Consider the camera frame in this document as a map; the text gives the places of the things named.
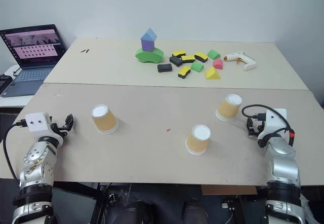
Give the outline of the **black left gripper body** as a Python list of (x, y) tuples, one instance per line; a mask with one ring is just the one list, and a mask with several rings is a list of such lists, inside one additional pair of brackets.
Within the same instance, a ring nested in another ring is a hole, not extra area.
[(68, 129), (66, 125), (59, 127), (56, 123), (52, 123), (51, 129), (54, 133), (60, 135), (61, 137), (65, 137), (68, 134)]

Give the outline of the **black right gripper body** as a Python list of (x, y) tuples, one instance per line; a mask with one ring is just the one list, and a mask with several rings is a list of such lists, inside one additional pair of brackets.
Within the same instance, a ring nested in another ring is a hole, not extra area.
[(252, 121), (252, 126), (251, 126), (251, 133), (253, 135), (259, 135), (261, 132), (263, 132), (265, 127), (265, 121)]

